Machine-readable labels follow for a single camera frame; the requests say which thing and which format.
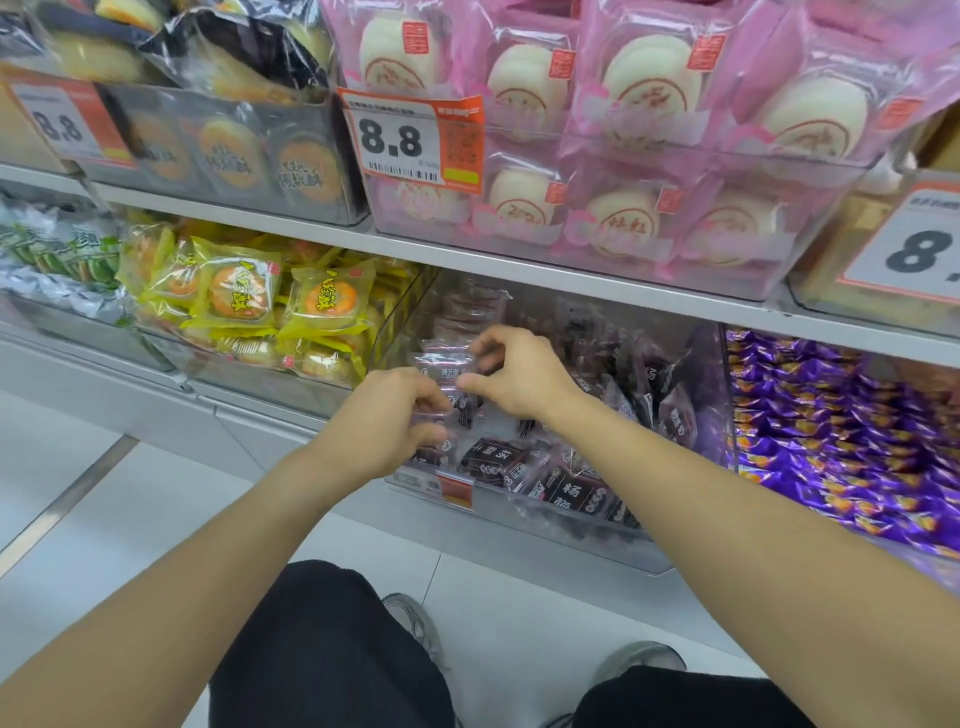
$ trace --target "hand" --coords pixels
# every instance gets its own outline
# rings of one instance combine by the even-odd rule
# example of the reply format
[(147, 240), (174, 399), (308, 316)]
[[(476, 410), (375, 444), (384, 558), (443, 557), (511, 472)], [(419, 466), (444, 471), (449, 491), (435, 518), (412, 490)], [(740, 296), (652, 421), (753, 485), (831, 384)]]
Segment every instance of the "hand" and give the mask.
[(417, 448), (446, 439), (443, 425), (410, 426), (415, 406), (421, 411), (445, 412), (450, 400), (435, 381), (416, 369), (370, 372), (305, 448), (337, 500), (389, 475), (413, 457)]
[(549, 423), (558, 406), (583, 394), (550, 342), (525, 328), (490, 327), (473, 342), (470, 352), (479, 357), (481, 372), (500, 364), (503, 369), (490, 376), (462, 375), (457, 386), (493, 400), (514, 417)]

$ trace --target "barcode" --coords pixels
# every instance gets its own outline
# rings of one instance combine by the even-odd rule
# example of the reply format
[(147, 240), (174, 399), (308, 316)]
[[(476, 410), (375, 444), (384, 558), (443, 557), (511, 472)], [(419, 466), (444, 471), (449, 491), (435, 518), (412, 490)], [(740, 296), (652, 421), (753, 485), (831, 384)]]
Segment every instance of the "barcode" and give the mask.
[(409, 180), (421, 180), (422, 182), (440, 181), (440, 175), (436, 172), (424, 172), (421, 169), (411, 169), (410, 167), (394, 167), (392, 164), (380, 164), (378, 161), (370, 162), (370, 168), (373, 172), (390, 175), (391, 177), (406, 177)]

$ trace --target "price label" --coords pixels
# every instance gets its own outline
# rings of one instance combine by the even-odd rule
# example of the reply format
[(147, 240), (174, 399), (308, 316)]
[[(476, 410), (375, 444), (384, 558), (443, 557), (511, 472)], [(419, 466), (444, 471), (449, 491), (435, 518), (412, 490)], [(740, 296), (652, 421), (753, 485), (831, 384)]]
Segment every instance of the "price label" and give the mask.
[(960, 184), (918, 182), (839, 280), (960, 303)]
[(480, 194), (483, 99), (431, 101), (340, 89), (364, 172)]
[(93, 84), (22, 69), (5, 73), (24, 113), (61, 157), (135, 167)]

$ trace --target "gray shoe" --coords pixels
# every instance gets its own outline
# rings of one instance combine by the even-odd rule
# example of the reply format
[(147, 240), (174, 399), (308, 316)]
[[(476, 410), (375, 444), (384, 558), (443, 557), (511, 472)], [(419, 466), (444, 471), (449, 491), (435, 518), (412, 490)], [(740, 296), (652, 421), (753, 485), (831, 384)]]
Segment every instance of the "gray shoe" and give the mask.
[[(665, 667), (686, 672), (684, 659), (672, 647), (655, 642), (633, 643), (618, 649), (600, 664), (597, 671), (593, 673), (591, 686), (619, 677), (637, 665)], [(569, 728), (572, 725), (573, 713), (567, 713), (565, 716), (547, 721), (540, 728)]]
[(565, 716), (547, 720), (540, 728), (569, 728), (571, 725), (573, 725), (573, 713), (567, 713)]
[(395, 594), (384, 596), (383, 606), (407, 632), (414, 636), (414, 639), (430, 655), (433, 664), (440, 670), (446, 669), (444, 648), (440, 644), (440, 635), (437, 633), (437, 627), (433, 624), (433, 619), (426, 613), (422, 605), (411, 596)]

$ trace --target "supermarket shelf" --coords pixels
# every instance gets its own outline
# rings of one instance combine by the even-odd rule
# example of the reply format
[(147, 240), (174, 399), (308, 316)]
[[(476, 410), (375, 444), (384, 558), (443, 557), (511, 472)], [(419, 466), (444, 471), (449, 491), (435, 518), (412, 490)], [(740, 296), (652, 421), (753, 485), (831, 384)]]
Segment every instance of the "supermarket shelf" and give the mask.
[(0, 164), (0, 181), (31, 184), (54, 192), (89, 197), (84, 184), (75, 177), (56, 172), (43, 172), (30, 167), (19, 167), (16, 164)]
[(337, 228), (236, 207), (139, 192), (109, 184), (94, 182), (92, 186), (104, 202), (187, 215), (329, 245), (340, 245), (372, 254), (393, 255), (451, 270), (528, 283), (607, 301), (813, 338), (827, 344), (855, 347), (867, 352), (906, 356), (932, 364), (960, 367), (960, 341), (807, 311), (796, 305), (785, 285), (775, 290), (766, 303), (754, 303), (393, 237), (377, 232), (372, 226), (372, 220), (354, 228)]

